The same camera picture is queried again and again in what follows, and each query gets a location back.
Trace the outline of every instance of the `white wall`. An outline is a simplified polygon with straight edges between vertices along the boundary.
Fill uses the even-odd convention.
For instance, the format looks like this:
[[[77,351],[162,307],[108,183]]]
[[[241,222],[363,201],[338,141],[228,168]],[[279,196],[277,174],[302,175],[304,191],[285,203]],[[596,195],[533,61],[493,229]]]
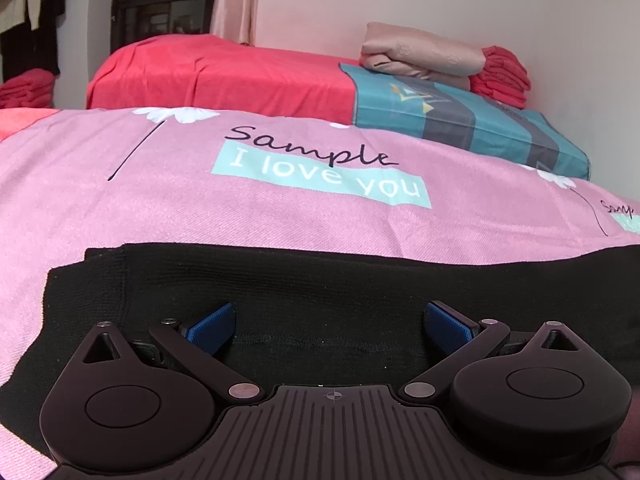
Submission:
[[[530,63],[531,104],[591,159],[592,181],[640,200],[640,0],[554,0]]]
[[[111,0],[66,0],[58,23],[56,108],[84,108],[86,86],[110,51]]]
[[[501,44],[524,63],[549,0],[258,0],[259,46],[357,58],[367,22],[430,30],[479,46]]]

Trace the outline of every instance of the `curtain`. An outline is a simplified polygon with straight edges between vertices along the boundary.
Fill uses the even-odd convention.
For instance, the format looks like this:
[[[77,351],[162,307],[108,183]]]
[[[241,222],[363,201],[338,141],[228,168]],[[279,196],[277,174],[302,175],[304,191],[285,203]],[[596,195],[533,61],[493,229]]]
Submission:
[[[210,33],[236,43],[255,43],[258,0],[215,0]]]

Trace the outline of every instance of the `pink bedsheet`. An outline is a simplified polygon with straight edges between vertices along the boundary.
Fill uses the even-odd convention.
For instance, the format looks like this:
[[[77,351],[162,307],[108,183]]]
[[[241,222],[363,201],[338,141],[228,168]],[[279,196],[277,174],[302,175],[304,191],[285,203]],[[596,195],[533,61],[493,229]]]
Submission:
[[[381,130],[197,108],[62,110],[0,142],[0,384],[47,271],[90,247],[194,242],[488,265],[640,242],[589,182]],[[0,474],[53,462],[0,427]]]
[[[242,46],[210,34],[150,38],[116,51],[87,89],[87,108],[194,106],[351,124],[357,61]]]

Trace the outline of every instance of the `stack of red towels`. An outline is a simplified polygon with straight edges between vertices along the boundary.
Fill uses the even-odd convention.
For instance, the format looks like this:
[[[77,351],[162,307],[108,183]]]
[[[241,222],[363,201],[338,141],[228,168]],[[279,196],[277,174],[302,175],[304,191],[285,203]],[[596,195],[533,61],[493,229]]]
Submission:
[[[523,109],[527,103],[524,92],[531,90],[527,69],[513,52],[501,46],[489,46],[482,52],[486,64],[482,72],[469,78],[471,91]]]
[[[0,108],[50,108],[54,81],[51,72],[27,70],[0,85]]]

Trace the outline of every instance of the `black stem line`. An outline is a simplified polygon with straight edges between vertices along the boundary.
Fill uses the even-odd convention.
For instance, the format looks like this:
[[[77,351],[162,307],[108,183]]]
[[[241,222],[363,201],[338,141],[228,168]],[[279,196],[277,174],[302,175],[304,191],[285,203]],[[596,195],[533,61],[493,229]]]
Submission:
[[[587,204],[589,204],[589,207],[591,208],[591,210],[593,211],[593,215],[596,217],[596,222],[598,223],[598,227],[600,228],[600,230],[602,231],[602,234],[604,234],[606,237],[608,237],[609,235],[606,234],[606,232],[604,231],[604,229],[602,228],[602,225],[600,224],[600,219],[598,218],[598,215],[596,213],[596,210],[593,208],[593,206],[591,205],[591,202],[589,202],[585,197],[583,197],[580,193],[578,193],[573,187],[570,187],[569,189],[571,189],[571,191],[573,191],[577,196],[579,196],[581,199],[583,199]]]
[[[124,166],[124,163],[127,162],[129,160],[129,157],[131,155],[133,155],[133,152],[135,152],[141,145],[143,142],[145,142],[145,140],[147,140],[149,138],[149,136],[156,131],[160,126],[162,126],[164,124],[164,121],[161,121],[160,123],[156,124],[156,126],[154,127],[153,130],[151,130],[148,134],[145,135],[145,137],[136,145],[135,148],[133,148],[133,150],[131,150],[131,153],[129,153],[129,155],[127,155],[124,160],[120,163],[120,165],[116,168],[116,171],[113,172],[113,174],[107,179],[107,182],[110,182],[111,179],[113,179],[114,176],[116,176],[116,173],[118,173],[120,171],[120,168],[122,168]]]

